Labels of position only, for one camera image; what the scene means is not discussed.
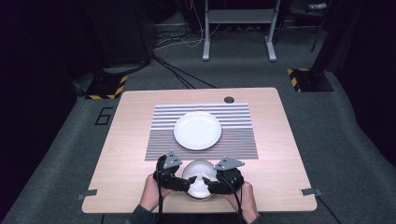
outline metal stand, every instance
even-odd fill
[[[276,18],[279,10],[280,0],[276,0],[273,9],[224,9],[210,10],[208,0],[205,0],[205,45],[202,59],[209,60],[210,36],[209,23],[271,23],[270,33],[265,37],[270,62],[276,62],[276,55],[272,43]]]

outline bowl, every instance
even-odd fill
[[[210,179],[210,181],[216,181],[216,173],[217,171],[213,169],[213,164],[210,161],[192,161],[186,166],[182,175],[184,179],[197,176],[195,182],[190,185],[190,189],[187,191],[187,194],[196,201],[209,199],[212,194],[207,189],[207,185],[202,177],[204,176]]]

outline striped mat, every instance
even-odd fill
[[[194,111],[205,111],[219,120],[221,137],[214,146],[194,151],[177,142],[174,136],[176,122],[183,115]],[[220,160],[224,156],[237,160],[257,160],[259,156],[248,103],[156,105],[145,161],[156,161],[171,149],[183,161]]]

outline human hand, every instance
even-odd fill
[[[172,189],[161,189],[164,199],[172,192],[174,192]],[[157,181],[155,181],[153,174],[151,174],[146,178],[145,188],[143,189],[142,198],[140,199],[139,204],[152,212],[158,206],[159,197]]]
[[[246,223],[250,224],[253,222],[258,216],[259,212],[257,211],[256,200],[254,199],[253,186],[246,182],[242,185],[241,189],[236,192],[239,201],[241,200],[241,190],[242,190],[242,216]],[[223,195],[225,199],[231,204],[233,210],[238,211],[238,203],[233,194]]]

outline plate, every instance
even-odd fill
[[[207,112],[190,112],[176,123],[174,135],[179,144],[191,150],[209,148],[219,141],[219,120]]]
[[[192,176],[197,176],[195,182],[190,185],[187,194],[194,200],[204,201],[210,198],[211,193],[207,189],[202,177],[206,177],[211,181],[216,181],[217,171],[213,169],[213,164],[210,161],[192,161],[186,166],[183,171],[183,179],[189,179]]]

